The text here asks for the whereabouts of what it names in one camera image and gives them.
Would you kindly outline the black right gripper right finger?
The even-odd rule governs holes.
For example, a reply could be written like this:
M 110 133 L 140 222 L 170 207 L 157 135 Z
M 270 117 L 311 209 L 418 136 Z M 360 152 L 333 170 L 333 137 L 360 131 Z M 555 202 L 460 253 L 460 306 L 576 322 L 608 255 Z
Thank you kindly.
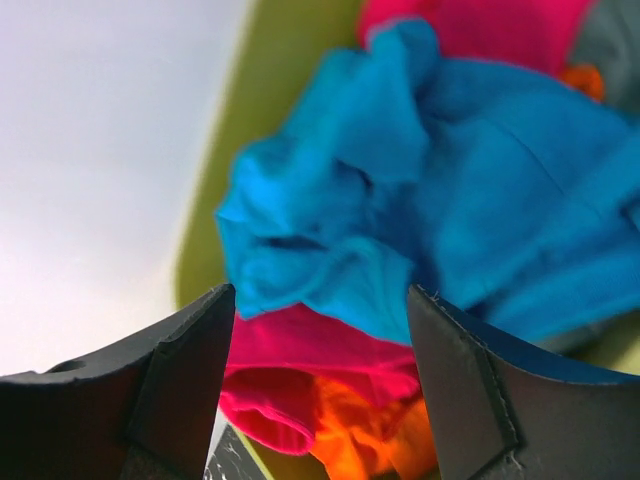
M 442 478 L 638 478 L 638 376 L 545 351 L 419 285 L 408 322 Z

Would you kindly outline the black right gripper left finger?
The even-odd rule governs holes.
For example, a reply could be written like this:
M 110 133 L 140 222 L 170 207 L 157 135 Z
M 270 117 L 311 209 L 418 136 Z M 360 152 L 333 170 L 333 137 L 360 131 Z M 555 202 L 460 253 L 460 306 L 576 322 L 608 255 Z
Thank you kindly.
M 221 285 L 109 346 L 1 380 L 5 479 L 199 479 L 234 322 Z

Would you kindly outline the blue t shirt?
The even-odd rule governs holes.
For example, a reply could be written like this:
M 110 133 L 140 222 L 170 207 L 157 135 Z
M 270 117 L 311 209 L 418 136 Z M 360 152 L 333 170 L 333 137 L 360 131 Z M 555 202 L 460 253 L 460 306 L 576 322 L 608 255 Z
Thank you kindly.
M 537 342 L 639 304 L 639 124 L 403 21 L 325 58 L 216 218 L 245 319 L 303 304 L 407 343 L 418 283 Z

